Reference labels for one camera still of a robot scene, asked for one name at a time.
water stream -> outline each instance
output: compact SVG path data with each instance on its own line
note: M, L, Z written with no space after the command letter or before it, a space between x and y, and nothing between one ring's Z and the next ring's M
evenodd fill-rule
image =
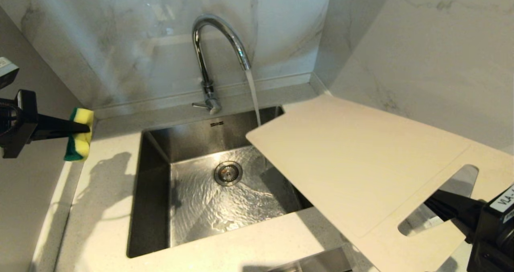
M253 76L251 70L246 70L246 79L248 85L250 85L250 91L252 93L253 107L255 108L255 114L257 116L257 124L261 126L261 114L259 113L259 103L257 102L257 93L255 92L255 84L253 83Z

yellow sponge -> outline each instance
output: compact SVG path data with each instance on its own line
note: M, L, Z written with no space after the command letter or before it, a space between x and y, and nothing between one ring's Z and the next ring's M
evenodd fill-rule
M90 144L93 130L93 111L83 108L75 108L70 120L86 124L90 127L88 133L74 133L68 138L66 155L64 160L67 162L83 162L90 155Z

cutting board handle hole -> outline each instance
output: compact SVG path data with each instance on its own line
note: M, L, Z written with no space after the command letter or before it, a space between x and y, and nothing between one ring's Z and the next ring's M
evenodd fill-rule
M476 166L465 164L439 189L469 198L478 175L479 169ZM444 221L435 215L428 206L421 204L398 225L398 231L410 237L442 223Z

drain strainer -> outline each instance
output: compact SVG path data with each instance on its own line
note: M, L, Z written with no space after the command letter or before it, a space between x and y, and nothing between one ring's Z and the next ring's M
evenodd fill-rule
M237 162L222 162L214 170L214 179L222 186L233 186L242 176L243 169Z

stainless steel sink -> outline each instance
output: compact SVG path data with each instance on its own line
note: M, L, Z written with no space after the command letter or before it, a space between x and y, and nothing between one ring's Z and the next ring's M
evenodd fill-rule
M283 114L260 112L263 123ZM248 111L143 132L129 257L312 206L246 140L256 127Z

